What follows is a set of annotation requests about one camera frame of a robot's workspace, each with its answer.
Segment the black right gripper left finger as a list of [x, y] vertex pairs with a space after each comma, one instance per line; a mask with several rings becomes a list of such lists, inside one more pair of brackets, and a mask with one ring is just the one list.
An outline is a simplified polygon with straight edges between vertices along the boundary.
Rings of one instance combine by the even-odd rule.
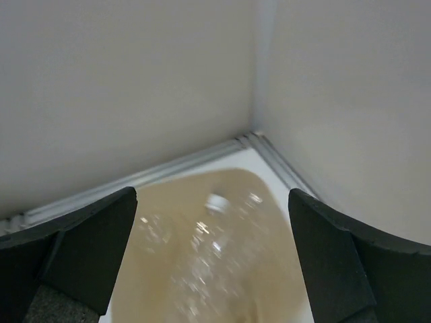
[[2, 322], [98, 322], [105, 315], [137, 210], [126, 187], [1, 238]]

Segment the clear capless bottle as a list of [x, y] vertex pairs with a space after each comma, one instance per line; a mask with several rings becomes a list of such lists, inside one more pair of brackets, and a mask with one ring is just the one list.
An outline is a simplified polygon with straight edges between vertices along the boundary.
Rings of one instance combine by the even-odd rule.
[[139, 304], [149, 322], [285, 322], [289, 231], [259, 195], [208, 197], [200, 213], [141, 215]]

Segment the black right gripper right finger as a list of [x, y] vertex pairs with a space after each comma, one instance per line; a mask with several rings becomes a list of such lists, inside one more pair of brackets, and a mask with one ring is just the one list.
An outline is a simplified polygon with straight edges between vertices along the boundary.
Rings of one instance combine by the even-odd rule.
[[429, 322], [430, 247], [351, 218], [299, 188], [290, 223], [315, 322]]

